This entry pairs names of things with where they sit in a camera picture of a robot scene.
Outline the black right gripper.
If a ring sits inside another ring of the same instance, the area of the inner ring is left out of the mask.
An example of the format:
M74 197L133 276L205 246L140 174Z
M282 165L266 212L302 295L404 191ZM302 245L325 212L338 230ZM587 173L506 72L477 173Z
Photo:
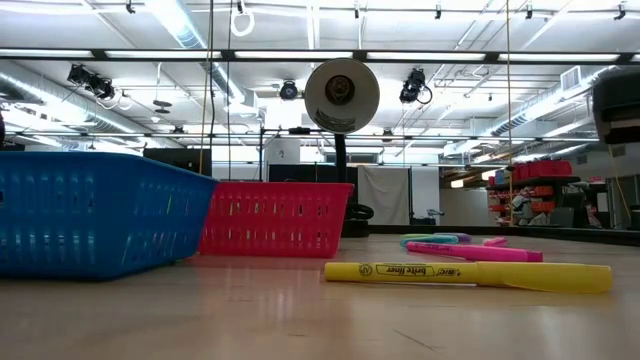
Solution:
M603 75L592 87L592 113L601 142L639 142L639 70Z

